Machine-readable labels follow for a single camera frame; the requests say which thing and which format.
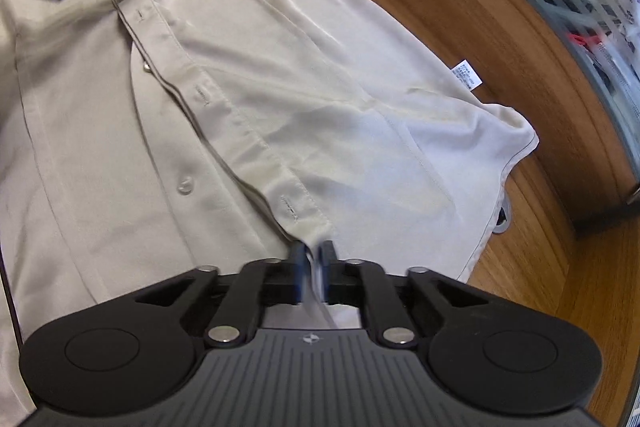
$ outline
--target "wooden table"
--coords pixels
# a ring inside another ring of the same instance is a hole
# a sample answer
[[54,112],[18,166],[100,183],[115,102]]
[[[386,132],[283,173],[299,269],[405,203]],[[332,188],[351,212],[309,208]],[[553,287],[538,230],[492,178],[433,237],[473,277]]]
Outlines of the wooden table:
[[374,1],[448,66],[469,60],[483,102],[514,107],[535,127],[540,147],[507,181],[513,223],[489,241],[470,283],[588,331],[605,359],[590,411],[617,426],[635,395],[640,221],[575,233],[576,221],[636,188],[589,79],[533,0]]

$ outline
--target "metal pin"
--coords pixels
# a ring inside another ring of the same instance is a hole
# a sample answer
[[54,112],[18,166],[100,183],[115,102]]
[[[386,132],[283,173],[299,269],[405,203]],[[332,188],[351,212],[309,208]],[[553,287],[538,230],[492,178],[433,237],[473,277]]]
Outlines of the metal pin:
[[212,341],[228,343],[236,340],[240,336],[240,331],[233,326],[216,326],[207,334]]
[[415,334],[407,328],[388,328],[382,333],[382,337],[394,344],[407,344],[415,338]]

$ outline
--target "white shirt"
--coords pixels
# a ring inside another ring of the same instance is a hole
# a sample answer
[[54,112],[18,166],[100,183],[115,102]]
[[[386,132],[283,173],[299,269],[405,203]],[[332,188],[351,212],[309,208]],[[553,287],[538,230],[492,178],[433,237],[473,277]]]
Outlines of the white shirt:
[[[26,336],[291,237],[466,280],[538,141],[369,0],[0,0],[0,17],[0,241]],[[33,405],[0,310],[8,426]]]

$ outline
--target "cable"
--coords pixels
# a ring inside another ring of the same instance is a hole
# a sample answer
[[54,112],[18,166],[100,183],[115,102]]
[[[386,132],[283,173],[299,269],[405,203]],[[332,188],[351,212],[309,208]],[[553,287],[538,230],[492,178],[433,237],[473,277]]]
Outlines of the cable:
[[22,332],[20,331],[18,314],[15,311],[14,297],[11,295],[11,288],[9,287],[9,277],[7,277],[6,268],[4,267],[4,259],[2,258],[2,247],[0,247],[0,279],[2,279],[2,289],[4,290],[6,304],[7,306],[9,306],[9,316],[11,317],[11,324],[14,327],[15,342],[18,344],[19,352],[22,349]]

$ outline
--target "cream satin shirt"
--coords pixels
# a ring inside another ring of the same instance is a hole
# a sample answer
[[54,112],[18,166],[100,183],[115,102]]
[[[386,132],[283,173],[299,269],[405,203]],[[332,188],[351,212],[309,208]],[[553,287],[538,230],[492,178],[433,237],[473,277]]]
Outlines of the cream satin shirt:
[[[293,237],[466,280],[538,141],[370,0],[0,0],[0,32],[0,241],[25,336]],[[32,408],[0,299],[0,425]]]

